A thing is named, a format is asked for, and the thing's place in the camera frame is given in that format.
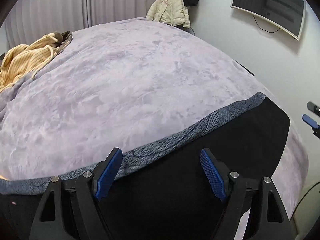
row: black device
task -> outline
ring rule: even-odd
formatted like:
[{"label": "black device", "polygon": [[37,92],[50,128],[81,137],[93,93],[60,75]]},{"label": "black device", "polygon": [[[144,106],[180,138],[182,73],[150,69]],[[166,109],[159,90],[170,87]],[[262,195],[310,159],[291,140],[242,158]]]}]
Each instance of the black device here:
[{"label": "black device", "polygon": [[[317,106],[314,103],[312,103],[311,101],[309,101],[307,103],[307,108],[308,108],[308,110],[310,110],[311,112],[313,112],[314,114],[316,114],[317,116],[320,117],[319,106]],[[320,125],[318,125],[317,122],[315,120],[313,120],[307,114],[304,114],[302,116],[302,120],[311,126],[311,128],[313,130],[313,134],[320,139]]]},{"label": "black device", "polygon": [[[97,203],[107,197],[121,163],[122,151],[114,148],[105,161],[77,179],[52,177],[36,211],[29,239],[116,239]],[[244,239],[292,239],[285,208],[271,178],[258,181],[230,172],[208,148],[201,151],[200,163],[215,196],[227,204],[212,240],[234,239],[248,197],[253,200]]]}]

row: bed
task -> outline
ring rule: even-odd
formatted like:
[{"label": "bed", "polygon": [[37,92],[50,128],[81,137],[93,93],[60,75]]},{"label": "bed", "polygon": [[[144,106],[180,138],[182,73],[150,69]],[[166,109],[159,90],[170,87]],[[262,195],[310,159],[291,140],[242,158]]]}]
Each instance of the bed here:
[{"label": "bed", "polygon": [[[145,18],[73,32],[63,53],[34,80],[31,75],[0,93],[0,174],[7,179],[0,180],[3,195],[41,194],[39,187],[32,191],[17,185],[75,176],[74,171],[104,160],[113,147],[130,152],[257,92],[283,109],[223,52]],[[289,218],[307,172],[307,154],[291,121],[272,174]],[[248,215],[235,239],[242,239]]]}]

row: metal screw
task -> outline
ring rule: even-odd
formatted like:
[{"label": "metal screw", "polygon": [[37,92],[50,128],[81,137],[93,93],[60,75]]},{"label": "metal screw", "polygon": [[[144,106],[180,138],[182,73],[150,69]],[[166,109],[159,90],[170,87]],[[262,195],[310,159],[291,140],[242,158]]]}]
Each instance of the metal screw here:
[{"label": "metal screw", "polygon": [[59,177],[58,176],[54,176],[52,177],[51,181],[52,182],[57,182],[59,180]]},{"label": "metal screw", "polygon": [[239,173],[236,171],[232,171],[232,172],[230,172],[230,176],[236,179],[239,177]]},{"label": "metal screw", "polygon": [[92,172],[91,172],[91,171],[85,171],[84,174],[83,174],[83,176],[84,176],[85,178],[89,178],[89,177],[91,177],[91,175],[92,175]]},{"label": "metal screw", "polygon": [[263,180],[266,182],[266,183],[270,183],[271,182],[271,179],[269,177],[264,177]]}]

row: black cable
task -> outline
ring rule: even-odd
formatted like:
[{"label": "black cable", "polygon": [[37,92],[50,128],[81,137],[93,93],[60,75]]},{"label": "black cable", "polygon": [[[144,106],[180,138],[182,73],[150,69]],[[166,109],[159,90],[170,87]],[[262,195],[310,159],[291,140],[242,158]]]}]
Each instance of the black cable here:
[{"label": "black cable", "polygon": [[196,36],[195,31],[193,30],[193,28],[192,27],[190,27],[190,28],[193,31],[193,36]]},{"label": "black cable", "polygon": [[305,198],[305,196],[306,196],[315,186],[317,186],[317,185],[319,185],[319,184],[320,184],[320,181],[317,182],[316,184],[314,184],[314,185],[307,191],[307,193],[305,193],[305,195],[302,197],[302,199],[300,199],[299,203],[297,204],[296,208],[294,209],[294,211],[293,211],[293,213],[292,213],[292,217],[294,216],[295,212],[296,212],[297,209],[298,209],[298,206],[300,205],[301,201]]},{"label": "black cable", "polygon": [[[254,20],[256,21],[256,24],[258,25],[258,27],[260,28],[260,29],[262,29],[260,26],[259,26],[259,24],[257,23],[257,20],[256,20],[256,18],[255,18],[255,16],[253,15],[253,18],[254,18]],[[280,30],[280,28],[279,29],[277,29],[275,32],[269,32],[269,31],[267,31],[267,30],[265,30],[265,29],[262,29],[263,31],[265,31],[265,32],[267,32],[267,33],[276,33],[277,31],[279,31]]]}]

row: white wall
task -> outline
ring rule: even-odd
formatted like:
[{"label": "white wall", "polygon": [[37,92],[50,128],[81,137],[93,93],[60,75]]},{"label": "white wall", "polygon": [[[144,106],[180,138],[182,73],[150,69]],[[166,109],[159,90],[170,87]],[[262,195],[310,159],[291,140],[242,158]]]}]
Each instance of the white wall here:
[{"label": "white wall", "polygon": [[5,33],[4,24],[0,27],[0,55],[9,50],[7,34]]},{"label": "white wall", "polygon": [[[320,140],[302,121],[309,114],[307,102],[320,105],[320,22],[307,5],[305,25],[300,41],[280,30],[270,34],[260,30],[249,13],[232,9],[231,0],[200,0],[189,10],[191,26],[196,36],[207,41],[255,74],[279,100],[293,119],[309,156],[309,172],[305,187],[320,180]],[[277,27],[257,18],[259,25],[269,31]],[[320,194],[310,200],[320,203]],[[320,215],[319,208],[306,207]],[[301,223],[300,230],[311,227]]]}]

